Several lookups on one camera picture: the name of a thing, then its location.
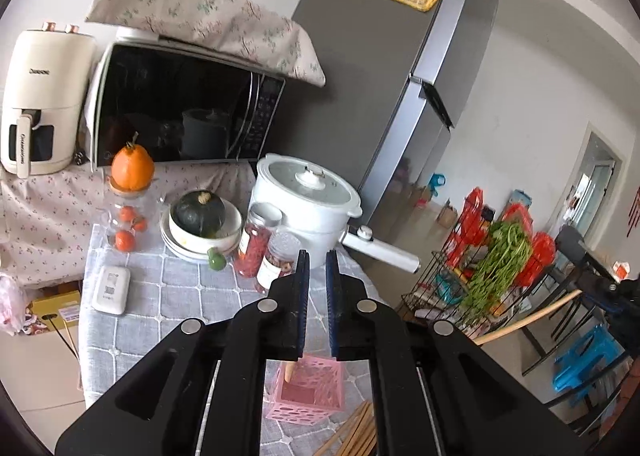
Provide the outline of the long wooden chopstick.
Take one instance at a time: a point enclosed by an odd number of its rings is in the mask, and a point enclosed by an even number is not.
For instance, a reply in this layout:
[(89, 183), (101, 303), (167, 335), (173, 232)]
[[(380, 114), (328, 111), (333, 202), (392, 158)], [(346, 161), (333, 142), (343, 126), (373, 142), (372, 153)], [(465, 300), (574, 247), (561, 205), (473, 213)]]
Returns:
[(290, 382), (293, 374), (294, 374), (294, 370), (295, 370), (295, 366), (296, 363), (293, 361), (287, 361), (284, 363), (284, 376), (283, 379), (285, 382)]

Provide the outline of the jar with red goji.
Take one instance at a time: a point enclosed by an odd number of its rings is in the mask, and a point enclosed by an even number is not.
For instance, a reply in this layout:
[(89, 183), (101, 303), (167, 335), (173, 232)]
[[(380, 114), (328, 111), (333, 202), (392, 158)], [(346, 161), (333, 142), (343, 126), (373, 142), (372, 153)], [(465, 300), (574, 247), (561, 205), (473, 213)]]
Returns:
[(281, 210), (276, 206), (268, 203), (250, 204), (234, 258), (236, 273), (243, 277), (257, 275), (270, 237), (281, 220)]

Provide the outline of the wooden chopstick on table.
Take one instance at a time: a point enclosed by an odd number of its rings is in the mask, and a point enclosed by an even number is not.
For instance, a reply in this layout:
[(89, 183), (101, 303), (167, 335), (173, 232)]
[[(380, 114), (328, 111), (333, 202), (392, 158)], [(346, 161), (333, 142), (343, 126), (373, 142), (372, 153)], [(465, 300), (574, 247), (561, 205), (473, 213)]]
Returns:
[(344, 439), (344, 441), (342, 441), (340, 448), (337, 450), (337, 456), (355, 455), (355, 450), (359, 445), (360, 440), (372, 428), (375, 428), (373, 404), (370, 406), (366, 416), (364, 416), (352, 436), (349, 439)]
[(376, 430), (372, 428), (360, 440), (355, 450), (355, 456), (368, 456), (370, 451), (374, 449), (376, 443)]
[(364, 416), (366, 416), (371, 405), (372, 403), (370, 401), (362, 402), (356, 410), (352, 412), (352, 415), (350, 415), (343, 424), (341, 424), (341, 427), (338, 428), (332, 436), (330, 436), (329, 439), (327, 439), (326, 442), (324, 442), (318, 450), (314, 452), (314, 456), (324, 455), (338, 441), (349, 439), (363, 420)]

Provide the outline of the white bowl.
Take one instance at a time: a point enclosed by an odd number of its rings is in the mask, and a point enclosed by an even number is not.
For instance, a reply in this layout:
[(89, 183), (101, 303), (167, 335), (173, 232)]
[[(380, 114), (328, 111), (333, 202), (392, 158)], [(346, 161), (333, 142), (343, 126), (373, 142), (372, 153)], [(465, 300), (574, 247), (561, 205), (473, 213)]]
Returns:
[(243, 218), (235, 205), (209, 190), (191, 191), (171, 204), (168, 231), (175, 243), (194, 254), (210, 249), (228, 253), (238, 245)]

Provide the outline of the white electric cooking pot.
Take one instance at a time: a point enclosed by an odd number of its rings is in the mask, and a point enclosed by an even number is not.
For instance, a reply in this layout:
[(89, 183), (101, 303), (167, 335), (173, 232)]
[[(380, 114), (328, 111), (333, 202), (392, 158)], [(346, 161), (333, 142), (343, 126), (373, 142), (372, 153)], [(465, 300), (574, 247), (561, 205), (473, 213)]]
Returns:
[(313, 268), (323, 265), (337, 245), (408, 273), (421, 266), (419, 257), (379, 241), (366, 225), (352, 227), (349, 221), (362, 216), (359, 194), (336, 173), (310, 161), (267, 154), (257, 163), (250, 203), (280, 210), (282, 227), (299, 238)]

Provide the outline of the white small device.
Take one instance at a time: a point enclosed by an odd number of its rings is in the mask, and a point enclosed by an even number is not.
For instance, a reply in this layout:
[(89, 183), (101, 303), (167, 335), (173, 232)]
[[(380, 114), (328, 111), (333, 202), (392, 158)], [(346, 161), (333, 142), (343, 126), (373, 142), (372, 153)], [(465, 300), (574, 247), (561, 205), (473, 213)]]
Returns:
[(131, 273), (128, 268), (105, 265), (93, 291), (93, 310), (119, 317), (125, 313)]

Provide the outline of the glass jar with tangerines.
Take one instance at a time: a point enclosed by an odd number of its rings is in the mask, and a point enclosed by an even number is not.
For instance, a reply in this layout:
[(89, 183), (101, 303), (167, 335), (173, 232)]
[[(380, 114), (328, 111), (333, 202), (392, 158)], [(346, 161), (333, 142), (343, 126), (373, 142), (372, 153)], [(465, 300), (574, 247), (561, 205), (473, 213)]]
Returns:
[(124, 254), (142, 253), (150, 247), (155, 204), (149, 185), (128, 191), (108, 177), (104, 204), (106, 238), (111, 247)]

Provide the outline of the yellow cardboard box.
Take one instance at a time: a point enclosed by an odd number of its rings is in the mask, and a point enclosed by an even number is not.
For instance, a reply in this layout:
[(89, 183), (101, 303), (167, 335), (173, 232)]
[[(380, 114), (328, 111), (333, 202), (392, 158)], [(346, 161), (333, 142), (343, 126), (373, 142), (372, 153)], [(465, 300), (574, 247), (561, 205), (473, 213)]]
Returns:
[(36, 324), (40, 329), (47, 332), (54, 332), (55, 329), (64, 331), (66, 326), (78, 324), (80, 299), (79, 291), (41, 297), (32, 302), (30, 311), (35, 315)]

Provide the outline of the blue plastic stool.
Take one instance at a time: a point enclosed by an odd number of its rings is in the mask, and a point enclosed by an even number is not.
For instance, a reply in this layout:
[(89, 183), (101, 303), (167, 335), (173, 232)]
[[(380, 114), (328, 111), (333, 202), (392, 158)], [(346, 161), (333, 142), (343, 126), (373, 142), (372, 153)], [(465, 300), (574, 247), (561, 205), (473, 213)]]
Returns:
[(583, 384), (598, 368), (623, 354), (622, 346), (603, 324), (593, 326), (554, 360), (552, 386), (564, 392)]

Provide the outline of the large orange citrus fruit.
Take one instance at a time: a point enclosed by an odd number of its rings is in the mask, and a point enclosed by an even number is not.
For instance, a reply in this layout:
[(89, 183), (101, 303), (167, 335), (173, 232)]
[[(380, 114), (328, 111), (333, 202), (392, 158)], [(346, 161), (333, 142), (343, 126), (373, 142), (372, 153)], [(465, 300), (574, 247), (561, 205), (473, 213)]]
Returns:
[(149, 187), (155, 172), (154, 161), (145, 148), (137, 143), (136, 132), (113, 158), (111, 183), (117, 190), (137, 192)]

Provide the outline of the black microwave oven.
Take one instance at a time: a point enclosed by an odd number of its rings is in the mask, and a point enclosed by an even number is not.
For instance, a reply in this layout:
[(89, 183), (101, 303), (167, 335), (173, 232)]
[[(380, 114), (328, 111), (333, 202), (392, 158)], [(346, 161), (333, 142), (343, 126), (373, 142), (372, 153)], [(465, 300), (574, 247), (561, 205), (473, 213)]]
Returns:
[(246, 61), (175, 40), (115, 40), (87, 94), (86, 154), (107, 167), (134, 141), (157, 163), (256, 161), (284, 86)]

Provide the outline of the floral cabinet cloth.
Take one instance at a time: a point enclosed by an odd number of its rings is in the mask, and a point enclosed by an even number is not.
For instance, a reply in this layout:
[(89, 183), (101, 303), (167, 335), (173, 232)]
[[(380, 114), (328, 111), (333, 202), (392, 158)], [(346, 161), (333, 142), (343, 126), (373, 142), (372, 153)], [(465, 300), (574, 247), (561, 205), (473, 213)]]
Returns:
[[(245, 210), (255, 176), (249, 164), (167, 164), (142, 193), (143, 216), (183, 193), (208, 189)], [(70, 166), (20, 179), (1, 172), (1, 273), (17, 285), (42, 288), (80, 279), (92, 227), (117, 196), (104, 169)]]

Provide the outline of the grey refrigerator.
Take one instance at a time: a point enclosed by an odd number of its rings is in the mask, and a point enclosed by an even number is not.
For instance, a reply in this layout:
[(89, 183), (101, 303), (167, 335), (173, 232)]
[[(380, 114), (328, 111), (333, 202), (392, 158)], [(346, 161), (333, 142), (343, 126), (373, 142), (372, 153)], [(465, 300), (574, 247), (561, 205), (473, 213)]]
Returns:
[(289, 82), (270, 153), (330, 169), (359, 193), (360, 223), (396, 243), (410, 196), (430, 180), (480, 69), (498, 0), (300, 0), (326, 83)]

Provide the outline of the pink plastic bag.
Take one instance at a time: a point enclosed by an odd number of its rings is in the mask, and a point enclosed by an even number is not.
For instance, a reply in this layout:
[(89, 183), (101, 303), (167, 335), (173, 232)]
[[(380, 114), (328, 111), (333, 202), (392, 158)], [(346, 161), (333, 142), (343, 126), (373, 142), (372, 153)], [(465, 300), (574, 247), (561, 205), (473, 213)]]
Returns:
[(1, 274), (0, 279), (0, 320), (1, 332), (10, 336), (29, 335), (32, 332), (28, 311), (29, 303), (35, 297), (33, 289), (24, 288), (10, 276)]

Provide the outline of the cream air fryer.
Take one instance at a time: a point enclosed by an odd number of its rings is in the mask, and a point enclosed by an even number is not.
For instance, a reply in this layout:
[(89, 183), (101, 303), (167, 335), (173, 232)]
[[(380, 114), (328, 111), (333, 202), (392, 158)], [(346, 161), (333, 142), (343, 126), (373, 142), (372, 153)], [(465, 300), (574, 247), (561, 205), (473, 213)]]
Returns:
[(1, 112), (1, 164), (21, 179), (50, 175), (73, 159), (96, 41), (47, 22), (18, 35)]

